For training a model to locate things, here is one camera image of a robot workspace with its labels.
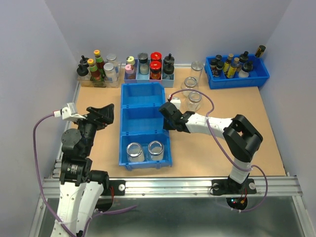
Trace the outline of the rear silver-lid jar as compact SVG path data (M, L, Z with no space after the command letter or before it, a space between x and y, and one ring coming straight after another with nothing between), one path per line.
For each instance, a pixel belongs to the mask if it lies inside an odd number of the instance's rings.
M106 59L109 63L112 63L114 65L114 69L116 71L117 76L119 75L119 64L117 61L117 56L114 53L109 53L106 56Z

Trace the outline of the pink-cap spice bottle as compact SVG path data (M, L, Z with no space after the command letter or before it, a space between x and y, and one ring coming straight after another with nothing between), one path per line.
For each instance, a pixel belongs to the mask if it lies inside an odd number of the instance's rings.
M125 79L136 79L134 66L131 64L125 65Z

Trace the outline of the rear black dispenser bottle middle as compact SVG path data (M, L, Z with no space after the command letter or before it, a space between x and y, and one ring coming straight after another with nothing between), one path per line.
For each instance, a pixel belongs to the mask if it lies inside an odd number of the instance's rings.
M174 59L174 57L172 56L172 54L169 53L167 56L165 56L163 62L164 62L165 65L168 65L168 64L174 65L175 59Z

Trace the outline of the large blue divided bin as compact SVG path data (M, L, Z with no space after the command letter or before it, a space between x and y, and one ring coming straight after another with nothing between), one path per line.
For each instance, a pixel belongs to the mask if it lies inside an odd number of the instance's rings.
M132 83L121 87L119 165L132 171L138 168L156 168L172 166L169 132L163 129L163 116L158 111L165 103L165 91L161 84ZM164 145L163 160L148 158L148 145L152 141ZM145 156L144 162L129 162L127 145L141 144Z

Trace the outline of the black-cap spice jar front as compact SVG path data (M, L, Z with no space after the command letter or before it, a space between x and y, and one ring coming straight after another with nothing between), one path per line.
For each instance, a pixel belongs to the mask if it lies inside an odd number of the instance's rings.
M224 62L222 61L222 55L218 54L215 58L210 61L211 72L214 77L219 77L219 74L224 66Z

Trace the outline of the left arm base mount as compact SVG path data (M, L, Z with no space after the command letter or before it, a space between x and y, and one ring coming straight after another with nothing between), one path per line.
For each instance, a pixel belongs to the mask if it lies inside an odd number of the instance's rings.
M88 204L96 204L99 211L107 211L113 205L115 196L124 196L126 181L110 180L108 172L92 170L89 174L84 197Z

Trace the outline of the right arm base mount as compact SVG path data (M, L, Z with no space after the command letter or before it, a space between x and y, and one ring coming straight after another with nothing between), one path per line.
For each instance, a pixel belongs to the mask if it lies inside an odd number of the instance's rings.
M242 184L232 178L214 179L211 181L209 193L214 196L228 195L226 202L232 209L244 211L248 204L248 195L256 194L254 179L247 177Z

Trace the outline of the black dispenser bottle tray front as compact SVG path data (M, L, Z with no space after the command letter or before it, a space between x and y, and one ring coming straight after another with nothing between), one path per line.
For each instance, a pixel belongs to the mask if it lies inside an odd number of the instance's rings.
M238 73L240 78L247 78L249 77L250 72L253 70L253 61L248 61L243 64L241 70Z

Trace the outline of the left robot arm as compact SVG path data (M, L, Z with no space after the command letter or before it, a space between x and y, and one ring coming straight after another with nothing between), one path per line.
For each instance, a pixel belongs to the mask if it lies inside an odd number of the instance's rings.
M108 173L91 170L89 155L96 132L114 122L114 107L88 107L87 114L80 115L75 104L68 103L54 112L56 118L71 121L77 128L66 130L61 137L60 195L53 237L84 236L98 198L109 191Z

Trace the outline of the front yellow-cap sauce bottle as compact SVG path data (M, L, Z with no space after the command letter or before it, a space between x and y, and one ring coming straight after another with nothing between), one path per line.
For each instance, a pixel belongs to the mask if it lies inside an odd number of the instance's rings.
M92 58L88 60L90 73L92 76L92 82L95 87L104 87L104 80L96 66L95 61Z

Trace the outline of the front black dispenser bottle left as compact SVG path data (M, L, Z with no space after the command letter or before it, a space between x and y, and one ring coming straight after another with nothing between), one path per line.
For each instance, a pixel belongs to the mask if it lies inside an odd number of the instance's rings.
M86 66L78 64L77 74L80 80L90 80L89 70Z

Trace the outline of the front black dispenser bottle middle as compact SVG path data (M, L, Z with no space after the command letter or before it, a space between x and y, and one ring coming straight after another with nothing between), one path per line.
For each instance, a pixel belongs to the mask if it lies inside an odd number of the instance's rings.
M171 63L164 65L162 79L174 80L174 66Z

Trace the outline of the black dispenser bottle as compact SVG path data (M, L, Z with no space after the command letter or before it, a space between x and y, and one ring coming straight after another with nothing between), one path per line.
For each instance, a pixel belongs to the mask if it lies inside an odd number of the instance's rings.
M87 58L87 57L85 57L84 55L82 55L79 63L80 63L82 66L88 68L88 67L89 67L88 60L89 60L89 58Z
M86 66L78 64L77 74L80 80L90 80L89 70Z
M169 53L167 56L165 56L163 62L164 62L165 65L168 65L168 64L174 65L175 59L174 59L174 57L172 56L172 54Z
M164 65L162 79L174 80L174 66L171 63Z

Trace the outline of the pastel compartment organizer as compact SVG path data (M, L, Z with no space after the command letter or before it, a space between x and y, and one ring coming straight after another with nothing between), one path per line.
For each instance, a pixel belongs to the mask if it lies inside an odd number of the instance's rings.
M165 88L173 88L174 87L175 79L163 79L163 78L158 79L158 80L150 79L150 74L146 74L146 75L140 74L138 59L135 59L135 65L137 67L137 71L136 71L134 78L131 79L130 76L128 75L128 73L124 73L124 82L125 83L159 82Z

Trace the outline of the black dispenser bottle tray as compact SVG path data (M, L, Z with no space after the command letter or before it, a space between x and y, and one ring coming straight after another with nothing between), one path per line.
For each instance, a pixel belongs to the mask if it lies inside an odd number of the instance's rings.
M253 70L253 61L248 61L243 64L241 70L238 73L240 78L247 78L249 77L250 72Z
M242 54L239 56L239 62L242 63L242 64L246 63L246 62L249 60L248 54L249 54L248 51L245 51L244 53L242 53Z

